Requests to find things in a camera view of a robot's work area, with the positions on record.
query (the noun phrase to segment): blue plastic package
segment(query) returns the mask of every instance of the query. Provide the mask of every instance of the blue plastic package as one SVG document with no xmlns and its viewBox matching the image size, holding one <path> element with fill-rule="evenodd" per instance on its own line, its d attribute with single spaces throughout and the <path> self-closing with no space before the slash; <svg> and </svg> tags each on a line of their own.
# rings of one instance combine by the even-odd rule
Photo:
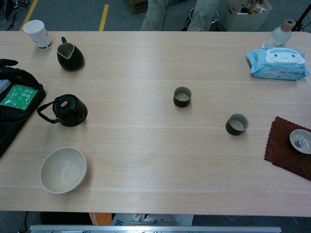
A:
<svg viewBox="0 0 311 233">
<path fill-rule="evenodd" d="M 289 48 L 263 48 L 246 53 L 257 78 L 298 80 L 309 76 L 305 54 Z"/>
</svg>

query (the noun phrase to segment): khaki pants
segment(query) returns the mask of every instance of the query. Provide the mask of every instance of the khaki pants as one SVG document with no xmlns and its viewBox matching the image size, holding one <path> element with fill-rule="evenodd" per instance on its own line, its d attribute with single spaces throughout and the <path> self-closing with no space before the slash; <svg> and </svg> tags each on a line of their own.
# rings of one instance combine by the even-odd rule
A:
<svg viewBox="0 0 311 233">
<path fill-rule="evenodd" d="M 161 31 L 170 1 L 171 0 L 149 0 L 146 18 L 140 30 Z M 219 2 L 220 0 L 197 0 L 188 31 L 208 31 Z"/>
</svg>

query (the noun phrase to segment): bottle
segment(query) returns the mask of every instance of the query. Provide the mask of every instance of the bottle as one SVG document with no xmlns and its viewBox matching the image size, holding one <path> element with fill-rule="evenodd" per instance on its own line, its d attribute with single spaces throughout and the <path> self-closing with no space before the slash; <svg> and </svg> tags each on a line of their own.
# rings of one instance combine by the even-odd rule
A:
<svg viewBox="0 0 311 233">
<path fill-rule="evenodd" d="M 261 5 L 259 4 L 259 1 L 257 1 L 256 4 L 254 4 L 252 7 L 251 7 L 251 11 L 250 13 L 251 14 L 258 14 L 261 10 Z"/>
<path fill-rule="evenodd" d="M 295 24 L 296 22 L 292 19 L 285 20 L 281 27 L 277 27 L 272 31 L 264 46 L 266 48 L 284 47 L 292 37 L 291 30 Z"/>
</svg>

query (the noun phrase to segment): small white dish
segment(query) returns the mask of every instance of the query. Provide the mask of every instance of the small white dish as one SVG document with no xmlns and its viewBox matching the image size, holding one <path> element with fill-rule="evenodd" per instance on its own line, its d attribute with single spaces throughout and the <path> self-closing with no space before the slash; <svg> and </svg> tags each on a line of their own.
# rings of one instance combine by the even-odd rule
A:
<svg viewBox="0 0 311 233">
<path fill-rule="evenodd" d="M 67 193 L 78 187 L 86 174 L 84 155 L 75 148 L 64 147 L 55 150 L 44 160 L 40 182 L 51 193 Z"/>
<path fill-rule="evenodd" d="M 306 130 L 294 130 L 290 135 L 292 146 L 299 152 L 311 154 L 311 133 Z"/>
</svg>

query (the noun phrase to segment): orange object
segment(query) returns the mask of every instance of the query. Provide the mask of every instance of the orange object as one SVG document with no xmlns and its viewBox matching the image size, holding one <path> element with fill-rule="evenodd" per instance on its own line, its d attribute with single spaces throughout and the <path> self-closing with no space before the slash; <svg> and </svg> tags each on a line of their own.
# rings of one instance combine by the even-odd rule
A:
<svg viewBox="0 0 311 233">
<path fill-rule="evenodd" d="M 93 225 L 110 225 L 112 215 L 109 213 L 89 213 Z"/>
<path fill-rule="evenodd" d="M 60 105 L 62 108 L 66 107 L 68 105 L 68 101 L 64 101 L 62 102 L 62 104 Z"/>
</svg>

